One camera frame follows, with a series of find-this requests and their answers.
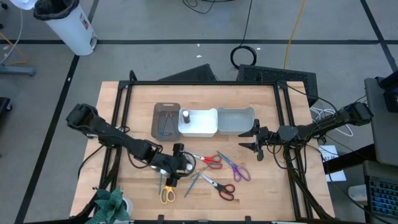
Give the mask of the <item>green artificial plant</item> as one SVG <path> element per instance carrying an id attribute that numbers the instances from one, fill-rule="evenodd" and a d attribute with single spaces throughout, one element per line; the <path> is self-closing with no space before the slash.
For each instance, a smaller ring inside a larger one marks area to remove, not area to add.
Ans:
<path id="1" fill-rule="evenodd" d="M 85 224 L 113 224 L 116 220 L 128 221 L 129 214 L 124 206 L 123 193 L 120 189 L 109 192 L 104 189 L 97 189 L 96 195 L 98 199 L 95 204 L 99 206 L 99 210 Z"/>

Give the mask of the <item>backlit black keyboard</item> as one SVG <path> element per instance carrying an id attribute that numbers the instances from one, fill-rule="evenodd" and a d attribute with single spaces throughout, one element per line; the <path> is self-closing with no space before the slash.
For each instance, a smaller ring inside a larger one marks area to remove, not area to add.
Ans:
<path id="1" fill-rule="evenodd" d="M 398 224 L 398 167 L 365 161 L 363 171 L 368 210 L 380 219 Z"/>

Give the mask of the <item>dark translucent plastic bin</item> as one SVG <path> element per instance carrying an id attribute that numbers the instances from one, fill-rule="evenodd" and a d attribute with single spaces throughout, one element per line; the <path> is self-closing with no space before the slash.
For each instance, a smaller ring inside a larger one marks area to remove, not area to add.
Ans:
<path id="1" fill-rule="evenodd" d="M 161 139 L 160 135 L 164 124 L 165 116 L 168 111 L 171 111 L 174 117 L 174 123 L 177 130 L 177 137 L 175 137 L 173 134 L 170 117 L 169 117 L 167 120 L 167 125 L 163 139 Z M 179 111 L 180 111 L 180 105 L 178 103 L 156 103 L 154 106 L 154 112 L 152 117 L 151 136 L 153 138 L 156 138 L 158 141 L 178 141 L 180 138 L 180 133 L 178 131 Z"/>

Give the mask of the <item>white plastic bin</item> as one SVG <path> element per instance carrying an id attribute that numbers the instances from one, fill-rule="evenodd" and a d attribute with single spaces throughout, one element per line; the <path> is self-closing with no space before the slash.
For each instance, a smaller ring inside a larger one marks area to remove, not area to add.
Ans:
<path id="1" fill-rule="evenodd" d="M 218 112 L 218 132 L 221 135 L 233 135 L 249 131 L 254 124 L 254 108 L 224 108 L 219 107 Z"/>
<path id="2" fill-rule="evenodd" d="M 190 122 L 184 123 L 182 108 L 178 116 L 178 131 L 184 137 L 210 138 L 218 131 L 218 112 L 215 108 L 209 110 L 188 110 Z"/>

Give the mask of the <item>grey side table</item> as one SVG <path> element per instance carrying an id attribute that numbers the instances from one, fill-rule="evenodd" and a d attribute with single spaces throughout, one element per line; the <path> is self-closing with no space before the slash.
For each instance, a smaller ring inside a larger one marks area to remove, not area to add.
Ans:
<path id="1" fill-rule="evenodd" d="M 384 90 L 375 78 L 364 80 L 368 107 L 373 114 L 373 132 L 376 159 L 398 167 L 398 113 L 390 113 L 384 99 Z"/>

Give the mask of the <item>yellow handled scissors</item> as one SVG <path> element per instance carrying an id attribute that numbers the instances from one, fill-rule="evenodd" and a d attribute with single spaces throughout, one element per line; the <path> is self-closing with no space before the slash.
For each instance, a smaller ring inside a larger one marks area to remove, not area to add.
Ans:
<path id="1" fill-rule="evenodd" d="M 167 204 L 173 202 L 176 196 L 173 188 L 162 183 L 162 191 L 160 194 L 160 201 L 162 204 Z"/>

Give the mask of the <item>purple handled scissors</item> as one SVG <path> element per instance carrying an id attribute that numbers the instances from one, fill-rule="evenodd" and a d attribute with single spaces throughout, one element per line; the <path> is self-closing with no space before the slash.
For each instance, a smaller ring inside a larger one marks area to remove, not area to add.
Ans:
<path id="1" fill-rule="evenodd" d="M 234 177 L 234 180 L 236 182 L 239 182 L 242 179 L 244 179 L 246 181 L 250 181 L 251 180 L 251 175 L 250 175 L 250 173 L 248 172 L 248 170 L 245 167 L 242 167 L 242 166 L 239 166 L 239 165 L 235 164 L 233 161 L 228 159 L 221 152 L 218 151 L 217 153 L 231 167 L 231 169 L 233 171 L 233 177 Z"/>

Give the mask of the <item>black floor bar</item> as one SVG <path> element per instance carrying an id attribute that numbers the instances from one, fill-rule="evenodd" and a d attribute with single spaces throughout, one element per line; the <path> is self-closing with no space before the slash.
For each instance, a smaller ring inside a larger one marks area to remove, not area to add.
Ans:
<path id="1" fill-rule="evenodd" d="M 325 174 L 331 174 L 345 168 L 361 165 L 364 161 L 376 161 L 374 144 L 323 162 L 323 168 Z"/>

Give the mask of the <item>black and red scissors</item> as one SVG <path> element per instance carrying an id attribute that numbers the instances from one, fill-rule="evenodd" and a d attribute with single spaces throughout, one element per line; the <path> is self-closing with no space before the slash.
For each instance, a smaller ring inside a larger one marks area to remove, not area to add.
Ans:
<path id="1" fill-rule="evenodd" d="M 233 193 L 235 192 L 235 186 L 233 184 L 220 184 L 212 179 L 210 179 L 205 174 L 200 174 L 207 182 L 209 182 L 219 193 L 219 196 L 227 201 L 234 200 Z"/>

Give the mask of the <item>teal pencil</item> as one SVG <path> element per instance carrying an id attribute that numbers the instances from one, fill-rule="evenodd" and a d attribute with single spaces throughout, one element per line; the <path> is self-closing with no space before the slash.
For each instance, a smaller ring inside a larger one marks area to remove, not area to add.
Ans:
<path id="1" fill-rule="evenodd" d="M 165 129 L 166 129 L 166 125 L 167 125 L 167 120 L 168 120 L 168 118 L 169 118 L 169 114 L 170 114 L 170 112 L 168 111 L 168 112 L 166 113 L 166 116 L 165 116 L 164 124 L 163 124 L 162 131 L 161 131 L 161 135 L 160 135 L 160 138 L 161 138 L 161 139 L 163 139 L 163 136 L 164 136 L 164 132 L 165 132 Z"/>

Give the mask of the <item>black device on side table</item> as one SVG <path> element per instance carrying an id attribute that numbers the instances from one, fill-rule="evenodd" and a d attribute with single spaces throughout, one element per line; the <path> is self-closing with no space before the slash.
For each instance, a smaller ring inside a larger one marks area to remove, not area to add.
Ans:
<path id="1" fill-rule="evenodd" d="M 398 70 L 388 77 L 376 77 L 380 88 L 384 90 L 383 97 L 387 110 L 391 113 L 398 113 Z"/>

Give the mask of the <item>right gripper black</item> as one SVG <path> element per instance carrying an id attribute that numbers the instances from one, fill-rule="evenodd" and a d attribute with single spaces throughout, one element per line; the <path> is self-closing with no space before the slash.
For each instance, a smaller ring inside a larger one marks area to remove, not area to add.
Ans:
<path id="1" fill-rule="evenodd" d="M 255 143 L 239 143 L 240 146 L 248 148 L 252 151 L 257 152 L 257 160 L 262 161 L 264 158 L 264 152 L 262 146 L 268 146 L 270 144 L 279 143 L 279 135 L 268 129 L 267 126 L 260 127 L 258 119 L 254 120 L 254 130 L 247 131 L 238 135 L 240 138 L 256 137 Z"/>

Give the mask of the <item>red handled scissors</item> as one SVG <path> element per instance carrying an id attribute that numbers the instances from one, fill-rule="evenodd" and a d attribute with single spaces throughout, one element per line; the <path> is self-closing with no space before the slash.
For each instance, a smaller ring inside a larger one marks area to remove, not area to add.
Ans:
<path id="1" fill-rule="evenodd" d="M 223 167 L 223 165 L 221 163 L 222 158 L 220 155 L 206 157 L 206 156 L 200 156 L 200 155 L 193 154 L 193 157 L 206 163 L 210 169 L 221 169 Z"/>

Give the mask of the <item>white trash can black bag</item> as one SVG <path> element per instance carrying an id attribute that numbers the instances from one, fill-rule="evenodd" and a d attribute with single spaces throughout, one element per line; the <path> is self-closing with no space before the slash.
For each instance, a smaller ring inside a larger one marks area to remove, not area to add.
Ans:
<path id="1" fill-rule="evenodd" d="M 37 0 L 34 17 L 45 22 L 75 55 L 94 52 L 98 37 L 80 0 Z"/>

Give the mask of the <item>white object on floor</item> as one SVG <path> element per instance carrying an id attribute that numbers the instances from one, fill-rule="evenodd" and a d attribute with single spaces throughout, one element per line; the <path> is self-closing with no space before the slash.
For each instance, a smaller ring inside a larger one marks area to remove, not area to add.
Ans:
<path id="1" fill-rule="evenodd" d="M 13 5 L 22 10 L 31 10 L 35 7 L 38 0 L 9 0 Z"/>

